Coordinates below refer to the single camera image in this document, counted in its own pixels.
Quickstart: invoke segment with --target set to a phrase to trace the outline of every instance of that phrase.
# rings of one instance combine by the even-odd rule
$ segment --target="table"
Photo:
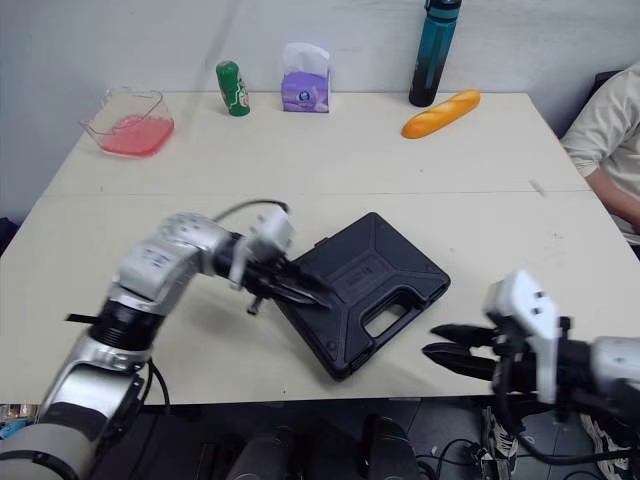
[[[252,94],[245,118],[217,93],[167,95],[176,131],[154,157],[100,153],[83,135],[0,263],[0,403],[41,400],[117,262],[178,211],[214,214],[248,197],[287,201],[292,256],[369,211],[452,278],[450,290],[352,377],[335,382],[277,307],[196,278],[157,338],[175,403],[489,393],[422,356],[435,325],[486,324],[487,287],[524,267],[573,316],[574,338],[640,335],[640,264],[524,94],[487,94],[420,140],[399,131],[404,95],[336,94],[329,115],[279,111]],[[258,210],[229,218],[244,231]],[[159,403],[154,383],[149,401]]]

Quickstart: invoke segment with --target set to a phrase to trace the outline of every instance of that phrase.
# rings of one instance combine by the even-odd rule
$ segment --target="green soda can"
[[[249,113],[249,95],[242,81],[238,64],[230,61],[220,62],[216,65],[216,74],[220,93],[229,113],[234,117]]]

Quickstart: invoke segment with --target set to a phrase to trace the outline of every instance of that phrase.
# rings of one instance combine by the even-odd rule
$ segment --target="pink liquid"
[[[100,147],[105,152],[135,157],[153,155],[173,132],[173,120],[131,115],[122,119],[105,135]]]

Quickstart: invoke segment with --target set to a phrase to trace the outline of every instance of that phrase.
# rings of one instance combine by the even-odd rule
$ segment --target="shoe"
[[[502,424],[496,419],[491,407],[482,411],[484,420],[483,447],[496,460],[507,460],[511,473],[516,471],[516,460],[518,452],[518,439],[505,430]]]
[[[594,453],[628,450],[631,448],[630,445],[618,445],[611,435],[607,433],[606,428],[603,428],[603,425],[598,423],[598,421],[590,415],[580,414],[580,422],[593,441]],[[598,462],[598,468],[607,480],[634,479],[631,469],[629,468],[628,458],[601,460]]]

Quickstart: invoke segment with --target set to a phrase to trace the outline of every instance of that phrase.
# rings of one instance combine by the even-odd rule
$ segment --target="orange toy bread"
[[[412,117],[402,128],[407,138],[420,138],[449,125],[480,103],[480,92],[465,90],[429,110]]]

